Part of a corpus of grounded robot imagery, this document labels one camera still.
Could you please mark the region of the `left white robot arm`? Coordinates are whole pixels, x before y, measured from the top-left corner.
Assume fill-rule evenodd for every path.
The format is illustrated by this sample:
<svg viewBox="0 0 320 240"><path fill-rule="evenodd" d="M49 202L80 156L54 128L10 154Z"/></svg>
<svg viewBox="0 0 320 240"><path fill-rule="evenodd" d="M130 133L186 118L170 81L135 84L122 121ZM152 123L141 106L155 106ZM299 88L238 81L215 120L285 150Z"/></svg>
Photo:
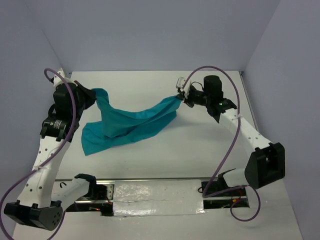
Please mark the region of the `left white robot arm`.
<svg viewBox="0 0 320 240"><path fill-rule="evenodd" d="M98 194L97 180L84 173L53 192L54 183L64 155L79 128L84 110L96 101L94 90L78 81L56 85L54 104L42 122L40 145L24 189L15 202L8 202L4 214L16 223L48 231L55 230L63 212L81 197L93 199Z"/></svg>

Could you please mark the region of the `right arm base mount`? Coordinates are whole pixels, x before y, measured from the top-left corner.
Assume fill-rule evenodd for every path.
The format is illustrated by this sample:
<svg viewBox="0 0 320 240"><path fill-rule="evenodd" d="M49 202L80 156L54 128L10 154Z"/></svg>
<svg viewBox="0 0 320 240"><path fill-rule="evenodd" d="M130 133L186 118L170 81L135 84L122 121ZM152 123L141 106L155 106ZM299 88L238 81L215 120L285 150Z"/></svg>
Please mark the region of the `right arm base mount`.
<svg viewBox="0 0 320 240"><path fill-rule="evenodd" d="M208 181L202 181L201 186L197 189L197 191L202 194L203 190L207 186ZM208 190L206 191L206 195L213 194L215 192L219 192L224 190L225 186L223 184L218 183L217 180L214 180L210 185ZM223 192L217 194L215 196L211 196L209 198L203 199L203 208L205 210L209 209L229 209L232 204L235 203L234 208L249 208L249 203L247 200L247 193L244 188L235 189L228 192Z"/></svg>

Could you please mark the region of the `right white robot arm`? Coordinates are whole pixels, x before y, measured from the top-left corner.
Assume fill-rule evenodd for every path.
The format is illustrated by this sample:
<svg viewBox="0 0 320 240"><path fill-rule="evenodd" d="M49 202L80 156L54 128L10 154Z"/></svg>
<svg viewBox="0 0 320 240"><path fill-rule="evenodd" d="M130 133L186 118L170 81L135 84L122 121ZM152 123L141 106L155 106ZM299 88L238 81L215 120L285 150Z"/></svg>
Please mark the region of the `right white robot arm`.
<svg viewBox="0 0 320 240"><path fill-rule="evenodd" d="M222 81L218 76L205 76L202 90L197 90L189 81L180 77L176 88L178 96L187 106L206 107L208 114L229 130L248 154L244 168L222 172L213 181L214 189L221 195L228 196L237 186L260 189L285 177L284 146L262 136L238 113L238 107L224 97Z"/></svg>

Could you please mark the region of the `teal t shirt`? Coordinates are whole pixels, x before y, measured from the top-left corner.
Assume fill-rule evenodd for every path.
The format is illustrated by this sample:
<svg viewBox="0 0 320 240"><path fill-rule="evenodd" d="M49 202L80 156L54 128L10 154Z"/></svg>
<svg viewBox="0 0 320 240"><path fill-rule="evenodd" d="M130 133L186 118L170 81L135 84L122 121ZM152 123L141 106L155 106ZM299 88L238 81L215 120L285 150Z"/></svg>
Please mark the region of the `teal t shirt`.
<svg viewBox="0 0 320 240"><path fill-rule="evenodd" d="M176 118L182 103L177 96L169 96L151 108L131 112L112 107L106 90L95 88L94 91L101 120L88 122L82 130L85 156L156 136Z"/></svg>

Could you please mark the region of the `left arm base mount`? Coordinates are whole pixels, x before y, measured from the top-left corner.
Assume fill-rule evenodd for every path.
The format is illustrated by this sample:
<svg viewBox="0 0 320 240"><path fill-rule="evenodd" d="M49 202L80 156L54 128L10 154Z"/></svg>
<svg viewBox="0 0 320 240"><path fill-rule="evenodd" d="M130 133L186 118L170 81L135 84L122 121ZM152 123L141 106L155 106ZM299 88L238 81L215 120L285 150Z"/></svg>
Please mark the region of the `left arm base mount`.
<svg viewBox="0 0 320 240"><path fill-rule="evenodd" d="M100 212L102 215L113 215L114 184L97 184L93 193L80 196L66 212Z"/></svg>

